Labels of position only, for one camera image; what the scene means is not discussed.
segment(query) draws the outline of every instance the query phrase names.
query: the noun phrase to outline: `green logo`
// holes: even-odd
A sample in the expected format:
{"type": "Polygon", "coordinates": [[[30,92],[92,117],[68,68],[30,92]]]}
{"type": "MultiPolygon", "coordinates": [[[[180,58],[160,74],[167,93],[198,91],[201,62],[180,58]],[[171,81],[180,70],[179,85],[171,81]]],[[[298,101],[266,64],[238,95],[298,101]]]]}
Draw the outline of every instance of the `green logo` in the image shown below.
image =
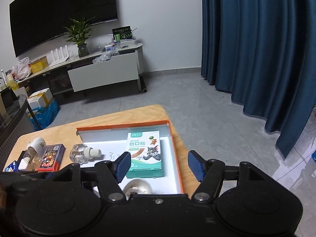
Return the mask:
{"type": "Polygon", "coordinates": [[[143,136],[143,132],[131,133],[131,137],[142,137],[142,136],[143,136]]]}

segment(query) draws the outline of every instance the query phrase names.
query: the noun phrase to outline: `dark glass table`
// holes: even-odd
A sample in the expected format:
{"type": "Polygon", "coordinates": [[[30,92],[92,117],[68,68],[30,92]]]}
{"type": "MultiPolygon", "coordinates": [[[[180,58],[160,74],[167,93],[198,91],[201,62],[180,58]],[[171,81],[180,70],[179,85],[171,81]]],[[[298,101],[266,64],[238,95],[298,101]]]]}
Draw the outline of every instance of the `dark glass table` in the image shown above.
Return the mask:
{"type": "Polygon", "coordinates": [[[0,117],[0,167],[3,168],[7,158],[15,145],[17,139],[31,132],[34,127],[28,116],[26,109],[29,109],[31,116],[37,126],[36,120],[25,95],[19,95],[13,105],[6,108],[6,113],[0,117]]]}

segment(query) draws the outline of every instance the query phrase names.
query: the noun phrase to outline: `white router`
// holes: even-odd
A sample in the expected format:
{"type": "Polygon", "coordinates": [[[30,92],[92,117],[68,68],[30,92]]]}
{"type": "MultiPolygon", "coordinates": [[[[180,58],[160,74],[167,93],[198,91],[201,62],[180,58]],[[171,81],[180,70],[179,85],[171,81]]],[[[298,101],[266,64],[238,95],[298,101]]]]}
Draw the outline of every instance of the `white router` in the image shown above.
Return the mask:
{"type": "Polygon", "coordinates": [[[52,54],[52,57],[53,57],[54,61],[49,65],[50,67],[55,66],[55,65],[57,65],[59,63],[63,63],[65,61],[67,61],[67,59],[69,58],[69,51],[68,51],[68,46],[67,45],[65,45],[65,49],[66,49],[66,54],[64,54],[63,47],[60,47],[61,57],[59,56],[57,48],[55,49],[56,57],[55,57],[54,51],[51,50],[51,54],[52,54]]]}

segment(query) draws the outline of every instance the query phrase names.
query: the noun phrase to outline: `white wall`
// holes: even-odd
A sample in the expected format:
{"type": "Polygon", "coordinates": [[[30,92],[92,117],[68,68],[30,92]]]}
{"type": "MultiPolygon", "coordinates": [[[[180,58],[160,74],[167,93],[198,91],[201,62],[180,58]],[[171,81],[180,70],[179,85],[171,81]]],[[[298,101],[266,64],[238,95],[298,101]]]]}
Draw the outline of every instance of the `white wall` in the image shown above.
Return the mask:
{"type": "MultiPolygon", "coordinates": [[[[46,42],[15,58],[12,44],[9,4],[14,0],[0,0],[0,69],[7,71],[26,56],[35,60],[50,50],[70,43],[63,37],[46,42]]],[[[202,0],[117,0],[119,20],[99,24],[87,40],[90,53],[110,40],[112,28],[130,25],[134,36],[144,44],[147,71],[192,68],[201,66],[202,0]]],[[[25,17],[36,17],[37,12],[25,12],[25,17]]],[[[70,45],[78,54],[75,45],[70,45]]]]}

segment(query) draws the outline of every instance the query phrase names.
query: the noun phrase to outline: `black tv screen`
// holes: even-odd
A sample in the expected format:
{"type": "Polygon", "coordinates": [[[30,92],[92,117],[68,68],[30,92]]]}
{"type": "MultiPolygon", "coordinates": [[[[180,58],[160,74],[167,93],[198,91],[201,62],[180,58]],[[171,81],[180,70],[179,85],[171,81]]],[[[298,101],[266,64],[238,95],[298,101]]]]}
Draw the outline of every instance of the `black tv screen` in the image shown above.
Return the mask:
{"type": "Polygon", "coordinates": [[[65,33],[69,18],[101,23],[118,18],[116,0],[14,0],[10,24],[15,55],[65,33]]]}

